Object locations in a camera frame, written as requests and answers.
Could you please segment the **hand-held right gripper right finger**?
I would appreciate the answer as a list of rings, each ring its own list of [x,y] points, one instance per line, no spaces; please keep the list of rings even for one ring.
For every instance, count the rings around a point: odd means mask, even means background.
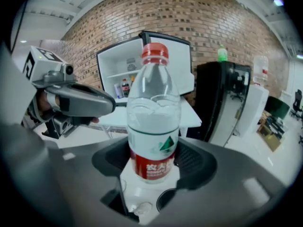
[[[238,151],[180,138],[180,179],[152,227],[242,227],[267,214],[285,186]]]

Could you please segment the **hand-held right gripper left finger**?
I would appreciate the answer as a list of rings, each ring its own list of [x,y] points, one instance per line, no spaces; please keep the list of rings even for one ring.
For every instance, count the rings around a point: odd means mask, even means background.
[[[124,200],[120,175],[130,159],[126,137],[66,148],[70,160],[58,160],[64,191],[80,227],[137,227],[139,217]]]

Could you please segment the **person's left hand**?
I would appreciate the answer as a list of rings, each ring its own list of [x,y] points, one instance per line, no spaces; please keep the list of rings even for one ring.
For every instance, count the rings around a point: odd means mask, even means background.
[[[37,108],[39,111],[39,115],[45,119],[47,115],[50,114],[51,111],[53,111],[53,106],[56,105],[57,107],[60,107],[60,98],[57,95],[51,95],[48,96],[48,93],[45,91],[40,91],[36,95],[36,101],[37,101]]]

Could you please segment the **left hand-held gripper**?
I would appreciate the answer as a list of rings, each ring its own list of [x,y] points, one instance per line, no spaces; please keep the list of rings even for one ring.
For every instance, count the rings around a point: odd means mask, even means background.
[[[73,128],[72,117],[101,117],[115,110],[116,102],[109,94],[91,86],[76,83],[73,67],[55,53],[32,46],[27,56],[24,76],[37,90],[55,95],[59,105],[43,119],[39,115],[36,95],[27,112],[31,119],[45,123],[43,135],[59,139]]]

